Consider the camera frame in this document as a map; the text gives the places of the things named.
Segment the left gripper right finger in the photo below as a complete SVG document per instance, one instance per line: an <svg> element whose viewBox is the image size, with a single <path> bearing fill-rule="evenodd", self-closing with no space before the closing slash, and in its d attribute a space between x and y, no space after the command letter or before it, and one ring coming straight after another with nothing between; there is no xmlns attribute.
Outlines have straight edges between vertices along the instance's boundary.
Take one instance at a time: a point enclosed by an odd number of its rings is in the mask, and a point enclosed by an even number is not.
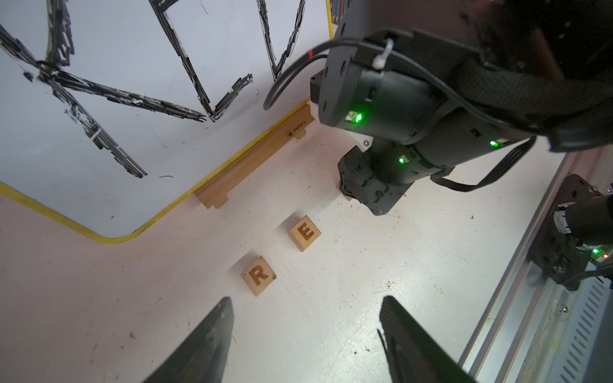
<svg viewBox="0 0 613 383"><path fill-rule="evenodd" d="M379 319L391 381L475 383L393 296L383 298Z"/></svg>

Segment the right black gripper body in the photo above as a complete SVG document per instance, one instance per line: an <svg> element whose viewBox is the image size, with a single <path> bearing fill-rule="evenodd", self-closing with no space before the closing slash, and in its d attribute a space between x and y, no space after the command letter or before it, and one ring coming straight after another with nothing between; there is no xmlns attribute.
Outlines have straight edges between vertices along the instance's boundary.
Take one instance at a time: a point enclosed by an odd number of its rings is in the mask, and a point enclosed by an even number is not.
<svg viewBox="0 0 613 383"><path fill-rule="evenodd" d="M339 190L356 199L373 215L386 215L413 184L392 185L381 181L370 168L370 153L354 146L338 162Z"/></svg>

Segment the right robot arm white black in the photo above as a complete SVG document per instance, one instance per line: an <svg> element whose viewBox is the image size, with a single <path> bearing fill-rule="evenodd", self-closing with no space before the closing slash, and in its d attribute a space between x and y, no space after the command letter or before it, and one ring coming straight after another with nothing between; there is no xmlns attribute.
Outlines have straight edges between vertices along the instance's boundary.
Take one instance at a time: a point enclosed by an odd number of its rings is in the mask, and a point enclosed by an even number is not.
<svg viewBox="0 0 613 383"><path fill-rule="evenodd" d="M340 190L375 215L424 178L487 187L538 137L554 153L612 142L610 1L353 1L263 107L321 59L319 120L372 138L339 161Z"/></svg>

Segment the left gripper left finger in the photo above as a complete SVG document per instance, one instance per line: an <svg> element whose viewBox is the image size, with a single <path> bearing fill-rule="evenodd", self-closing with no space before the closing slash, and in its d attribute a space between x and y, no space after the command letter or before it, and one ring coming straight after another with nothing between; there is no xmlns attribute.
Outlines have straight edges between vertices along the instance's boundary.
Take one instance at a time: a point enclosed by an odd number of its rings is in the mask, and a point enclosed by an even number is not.
<svg viewBox="0 0 613 383"><path fill-rule="evenodd" d="M234 321L232 301L224 297L145 381L221 382Z"/></svg>

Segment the wooden letter block E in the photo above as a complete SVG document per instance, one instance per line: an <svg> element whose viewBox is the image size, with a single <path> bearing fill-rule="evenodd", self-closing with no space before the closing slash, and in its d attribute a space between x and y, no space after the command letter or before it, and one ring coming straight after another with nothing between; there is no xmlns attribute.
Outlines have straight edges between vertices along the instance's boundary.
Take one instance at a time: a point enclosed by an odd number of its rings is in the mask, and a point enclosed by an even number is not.
<svg viewBox="0 0 613 383"><path fill-rule="evenodd" d="M290 229L289 236L298 249L304 252L319 238L319 236L321 236L321 231L310 217L305 215L305 217L301 218L301 220Z"/></svg>

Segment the wooden letter block R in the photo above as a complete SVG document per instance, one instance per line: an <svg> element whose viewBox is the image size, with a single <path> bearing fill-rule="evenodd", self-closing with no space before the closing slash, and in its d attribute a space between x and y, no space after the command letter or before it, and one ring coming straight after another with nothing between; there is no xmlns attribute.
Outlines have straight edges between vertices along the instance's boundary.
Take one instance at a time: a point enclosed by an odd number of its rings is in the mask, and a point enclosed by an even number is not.
<svg viewBox="0 0 613 383"><path fill-rule="evenodd" d="M277 278L276 273L263 256L247 267L241 276L255 297L266 290Z"/></svg>

